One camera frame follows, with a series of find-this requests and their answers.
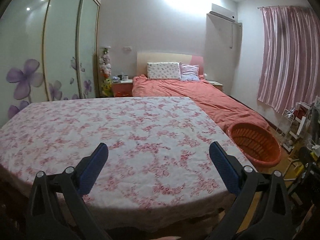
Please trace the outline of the orange plastic basket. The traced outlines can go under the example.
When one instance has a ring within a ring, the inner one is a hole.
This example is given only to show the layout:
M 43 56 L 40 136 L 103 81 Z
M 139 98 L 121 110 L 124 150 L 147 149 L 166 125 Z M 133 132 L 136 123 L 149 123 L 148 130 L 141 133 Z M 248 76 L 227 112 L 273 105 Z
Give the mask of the orange plastic basket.
M 280 163 L 280 145 L 268 130 L 237 122 L 227 129 L 227 134 L 255 167 L 272 168 Z

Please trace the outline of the coral red duvet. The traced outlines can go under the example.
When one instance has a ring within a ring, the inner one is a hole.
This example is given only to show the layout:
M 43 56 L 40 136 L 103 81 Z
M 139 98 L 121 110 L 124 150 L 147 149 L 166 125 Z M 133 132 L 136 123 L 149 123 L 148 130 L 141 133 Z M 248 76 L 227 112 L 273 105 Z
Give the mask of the coral red duvet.
M 268 122 L 257 112 L 220 91 L 202 76 L 199 81 L 150 80 L 145 75 L 133 78 L 132 95 L 178 96 L 191 98 L 223 130 L 236 122 L 252 123 L 269 129 Z

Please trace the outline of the pink floral tablecloth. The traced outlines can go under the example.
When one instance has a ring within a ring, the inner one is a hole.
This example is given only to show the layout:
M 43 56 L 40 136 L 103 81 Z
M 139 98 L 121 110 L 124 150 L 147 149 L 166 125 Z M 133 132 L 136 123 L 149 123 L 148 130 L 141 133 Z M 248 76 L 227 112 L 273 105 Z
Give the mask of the pink floral tablecloth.
M 1 128 L 1 177 L 28 196 L 37 172 L 60 173 L 105 143 L 108 160 L 84 197 L 90 212 L 105 229 L 152 232 L 231 205 L 209 157 L 215 141 L 249 164 L 190 98 L 32 103 Z

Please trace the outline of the right wooden nightstand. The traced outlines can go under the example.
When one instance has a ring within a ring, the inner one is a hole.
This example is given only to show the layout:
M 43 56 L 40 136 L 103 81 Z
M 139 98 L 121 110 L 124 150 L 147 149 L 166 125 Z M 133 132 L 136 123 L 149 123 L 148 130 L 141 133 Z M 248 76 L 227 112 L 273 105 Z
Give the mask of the right wooden nightstand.
M 208 80 L 208 82 L 215 88 L 217 88 L 218 90 L 220 90 L 221 92 L 223 92 L 223 84 L 216 82 L 216 81 L 210 81 Z

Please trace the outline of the red bag under nightstand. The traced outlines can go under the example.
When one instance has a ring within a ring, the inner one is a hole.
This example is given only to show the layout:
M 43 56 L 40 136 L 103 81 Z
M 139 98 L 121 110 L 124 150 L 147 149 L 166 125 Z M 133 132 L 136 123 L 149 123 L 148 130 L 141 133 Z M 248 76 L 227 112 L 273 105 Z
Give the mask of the red bag under nightstand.
M 129 92 L 116 92 L 115 97 L 132 97 L 132 94 Z

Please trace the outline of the red left nightstand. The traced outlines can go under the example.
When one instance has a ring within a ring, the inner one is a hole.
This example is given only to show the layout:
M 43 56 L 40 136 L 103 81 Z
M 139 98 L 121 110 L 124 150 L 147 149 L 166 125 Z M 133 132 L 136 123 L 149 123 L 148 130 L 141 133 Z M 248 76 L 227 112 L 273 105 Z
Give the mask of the red left nightstand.
M 120 81 L 119 83 L 112 83 L 113 96 L 116 92 L 129 92 L 132 94 L 133 80 Z

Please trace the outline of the pink striped pillow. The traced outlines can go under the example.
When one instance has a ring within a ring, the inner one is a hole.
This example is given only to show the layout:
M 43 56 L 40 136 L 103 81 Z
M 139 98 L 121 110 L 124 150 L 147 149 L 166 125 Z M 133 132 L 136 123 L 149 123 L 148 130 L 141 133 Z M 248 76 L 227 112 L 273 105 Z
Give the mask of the pink striped pillow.
M 199 81 L 199 65 L 180 64 L 182 81 Z

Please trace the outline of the hanging plush toy stack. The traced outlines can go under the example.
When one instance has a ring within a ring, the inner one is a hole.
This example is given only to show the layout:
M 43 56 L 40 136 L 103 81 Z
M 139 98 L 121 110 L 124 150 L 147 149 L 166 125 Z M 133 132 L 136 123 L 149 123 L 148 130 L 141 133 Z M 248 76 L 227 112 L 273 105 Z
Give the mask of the hanging plush toy stack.
M 112 97 L 110 47 L 104 47 L 99 56 L 100 94 L 102 97 Z

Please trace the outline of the pink striped curtain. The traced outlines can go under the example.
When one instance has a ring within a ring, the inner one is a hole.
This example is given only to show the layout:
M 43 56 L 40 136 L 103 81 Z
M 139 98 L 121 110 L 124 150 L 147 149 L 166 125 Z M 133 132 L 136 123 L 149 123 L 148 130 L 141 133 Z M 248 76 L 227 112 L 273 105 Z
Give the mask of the pink striped curtain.
M 257 100 L 276 112 L 319 96 L 319 18 L 305 7 L 262 7 L 263 67 Z

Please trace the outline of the floral white pillow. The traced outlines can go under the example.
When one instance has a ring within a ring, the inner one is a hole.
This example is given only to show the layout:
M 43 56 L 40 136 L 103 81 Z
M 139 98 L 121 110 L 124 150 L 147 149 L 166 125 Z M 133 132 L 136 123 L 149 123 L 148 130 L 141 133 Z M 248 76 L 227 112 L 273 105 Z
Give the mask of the floral white pillow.
M 180 80 L 179 62 L 148 62 L 147 75 L 150 80 Z

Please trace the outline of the beige pink headboard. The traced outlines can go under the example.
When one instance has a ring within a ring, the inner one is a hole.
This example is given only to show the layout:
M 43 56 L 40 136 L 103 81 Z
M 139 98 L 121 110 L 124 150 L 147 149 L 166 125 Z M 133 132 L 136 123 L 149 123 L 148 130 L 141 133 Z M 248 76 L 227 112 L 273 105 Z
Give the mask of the beige pink headboard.
M 178 62 L 191 66 L 198 65 L 198 75 L 204 77 L 204 60 L 201 56 L 187 55 L 187 54 L 174 54 L 174 53 L 150 53 L 138 52 L 136 63 L 136 76 L 145 75 L 148 77 L 147 63 L 152 62 Z

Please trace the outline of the wardrobe with purple flowers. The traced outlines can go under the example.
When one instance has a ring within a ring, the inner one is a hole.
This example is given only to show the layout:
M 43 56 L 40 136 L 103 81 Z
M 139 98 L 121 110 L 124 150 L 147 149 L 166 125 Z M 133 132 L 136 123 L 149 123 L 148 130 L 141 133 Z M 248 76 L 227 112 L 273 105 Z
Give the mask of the wardrobe with purple flowers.
M 95 98 L 101 0 L 1 0 L 1 123 L 35 102 Z

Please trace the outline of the white air conditioner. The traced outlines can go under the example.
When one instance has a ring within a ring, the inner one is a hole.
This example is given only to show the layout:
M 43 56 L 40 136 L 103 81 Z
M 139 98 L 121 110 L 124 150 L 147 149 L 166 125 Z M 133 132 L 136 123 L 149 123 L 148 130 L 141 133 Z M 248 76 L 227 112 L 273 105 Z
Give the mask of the white air conditioner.
M 238 22 L 238 15 L 236 12 L 233 12 L 231 10 L 228 10 L 224 7 L 221 7 L 216 4 L 212 4 L 212 9 L 209 12 L 210 15 L 219 17 L 221 19 L 224 19 L 228 22 L 237 24 L 238 26 L 242 27 L 242 24 Z

